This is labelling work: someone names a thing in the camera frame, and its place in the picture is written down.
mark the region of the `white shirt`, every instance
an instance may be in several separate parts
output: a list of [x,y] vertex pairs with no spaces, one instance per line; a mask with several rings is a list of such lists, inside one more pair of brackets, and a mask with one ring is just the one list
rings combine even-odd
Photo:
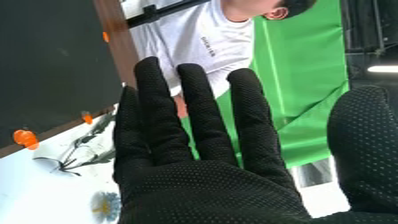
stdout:
[[[142,0],[142,8],[158,8],[181,0]],[[252,20],[234,23],[227,20],[220,0],[179,11],[154,23],[131,29],[138,57],[160,58],[160,67],[170,88],[170,95],[181,93],[176,67],[183,63],[202,66],[215,98],[229,89],[227,75],[247,68],[252,61],[254,24]]]

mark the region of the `gloved hand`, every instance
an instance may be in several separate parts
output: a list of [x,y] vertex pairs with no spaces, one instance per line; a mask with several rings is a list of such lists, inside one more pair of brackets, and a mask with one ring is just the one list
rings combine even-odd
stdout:
[[[245,169],[236,165],[202,68],[186,64],[177,67],[177,72],[200,161],[193,161],[158,60],[147,58],[135,69],[138,92],[124,88],[113,130],[113,180],[122,197],[119,223],[398,223],[398,130],[380,100],[382,90],[369,88],[362,91],[375,111],[355,108],[362,102],[360,91],[353,92],[353,101],[350,95],[343,98],[343,106],[337,105],[334,110],[330,147],[353,207],[351,212],[312,220],[284,168],[270,107],[254,72],[241,69],[229,75]],[[383,127],[366,120],[364,116],[373,113]],[[364,125],[366,130],[357,131],[355,125]],[[389,142],[383,144],[380,138],[371,145],[371,139],[382,133],[376,128],[387,131]]]

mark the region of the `light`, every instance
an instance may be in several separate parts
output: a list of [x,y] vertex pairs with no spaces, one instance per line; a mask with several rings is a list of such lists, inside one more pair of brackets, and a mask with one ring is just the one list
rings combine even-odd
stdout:
[[367,68],[367,71],[375,73],[398,73],[398,66],[373,66]]

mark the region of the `black panel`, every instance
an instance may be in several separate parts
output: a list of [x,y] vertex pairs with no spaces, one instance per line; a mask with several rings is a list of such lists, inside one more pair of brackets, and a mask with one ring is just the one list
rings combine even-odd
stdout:
[[120,81],[90,0],[0,1],[0,148],[119,100]]

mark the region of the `green backdrop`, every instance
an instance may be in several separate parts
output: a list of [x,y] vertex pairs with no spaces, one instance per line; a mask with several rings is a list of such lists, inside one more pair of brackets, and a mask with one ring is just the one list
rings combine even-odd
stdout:
[[[348,90],[339,0],[318,0],[314,8],[284,21],[255,19],[252,69],[271,106],[287,167],[330,156],[327,118]],[[232,138],[238,138],[229,92],[218,105]],[[190,131],[188,119],[183,120]]]

